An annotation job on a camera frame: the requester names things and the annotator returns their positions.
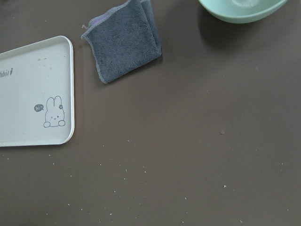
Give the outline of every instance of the white tray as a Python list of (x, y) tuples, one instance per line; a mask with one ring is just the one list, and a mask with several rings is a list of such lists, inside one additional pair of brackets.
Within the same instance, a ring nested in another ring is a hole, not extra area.
[(73, 48), (64, 36), (1, 53), (0, 146), (67, 142), (73, 87)]

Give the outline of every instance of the folded microfiber towel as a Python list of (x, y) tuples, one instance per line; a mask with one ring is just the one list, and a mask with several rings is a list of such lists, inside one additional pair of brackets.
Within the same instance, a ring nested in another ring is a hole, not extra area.
[(91, 45), (103, 83), (162, 54), (150, 0), (129, 0), (92, 19), (82, 38)]

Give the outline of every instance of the bunny illustration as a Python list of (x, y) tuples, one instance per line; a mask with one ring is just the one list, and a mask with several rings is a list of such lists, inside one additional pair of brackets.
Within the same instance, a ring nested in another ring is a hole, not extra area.
[(64, 126), (65, 112), (63, 110), (62, 99), (60, 96), (56, 96), (54, 99), (50, 97), (47, 100), (47, 111), (45, 114), (44, 127), (57, 127)]

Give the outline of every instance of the bowl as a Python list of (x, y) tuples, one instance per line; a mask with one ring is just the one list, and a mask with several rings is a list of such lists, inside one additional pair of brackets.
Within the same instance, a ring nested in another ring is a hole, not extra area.
[(287, 0), (199, 0), (216, 18), (235, 24), (260, 20), (282, 7)]

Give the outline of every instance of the brown tabletop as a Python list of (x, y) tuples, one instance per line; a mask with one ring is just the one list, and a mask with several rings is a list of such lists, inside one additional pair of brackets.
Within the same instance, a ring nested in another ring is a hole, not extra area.
[(65, 35), (75, 79), (69, 142), (0, 148), (0, 225), (300, 226), (300, 0), (152, 0), (163, 56), (104, 85), (81, 27), (123, 2), (0, 0), (0, 53)]

